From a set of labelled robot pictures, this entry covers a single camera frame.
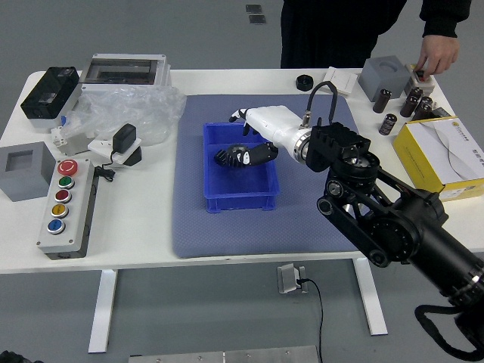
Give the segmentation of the white-shelled robot right hand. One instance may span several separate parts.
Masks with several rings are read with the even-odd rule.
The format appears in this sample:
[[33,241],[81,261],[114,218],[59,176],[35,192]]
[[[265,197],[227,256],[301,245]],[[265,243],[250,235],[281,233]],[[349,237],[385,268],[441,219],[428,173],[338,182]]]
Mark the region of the white-shelled robot right hand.
[[243,134],[250,130],[260,134],[266,142],[247,149],[240,145],[228,149],[231,166],[257,166],[275,159],[278,149],[284,148],[297,162],[304,163],[311,131],[303,121],[285,106],[256,107],[235,111],[230,121],[244,120]]

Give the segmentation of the person's left hand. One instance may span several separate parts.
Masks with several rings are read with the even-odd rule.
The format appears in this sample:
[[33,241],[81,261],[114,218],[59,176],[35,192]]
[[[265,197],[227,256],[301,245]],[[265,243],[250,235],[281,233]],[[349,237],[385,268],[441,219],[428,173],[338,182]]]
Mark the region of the person's left hand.
[[458,59],[460,42],[457,38],[427,35],[423,37],[416,70],[423,78],[442,74]]

